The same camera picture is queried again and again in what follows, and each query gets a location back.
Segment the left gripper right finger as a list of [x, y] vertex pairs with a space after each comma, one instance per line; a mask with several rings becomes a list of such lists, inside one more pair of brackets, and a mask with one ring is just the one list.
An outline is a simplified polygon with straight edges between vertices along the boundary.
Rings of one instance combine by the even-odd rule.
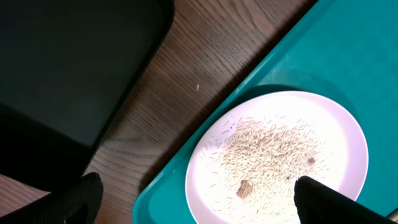
[[296, 180], [294, 203], [301, 224], [395, 224], [308, 176]]

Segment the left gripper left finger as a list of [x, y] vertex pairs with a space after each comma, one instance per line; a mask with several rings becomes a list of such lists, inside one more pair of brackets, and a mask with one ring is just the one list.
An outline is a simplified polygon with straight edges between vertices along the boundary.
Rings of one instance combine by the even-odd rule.
[[103, 192], [100, 175], [91, 172], [70, 186], [1, 217], [1, 224], [93, 224]]

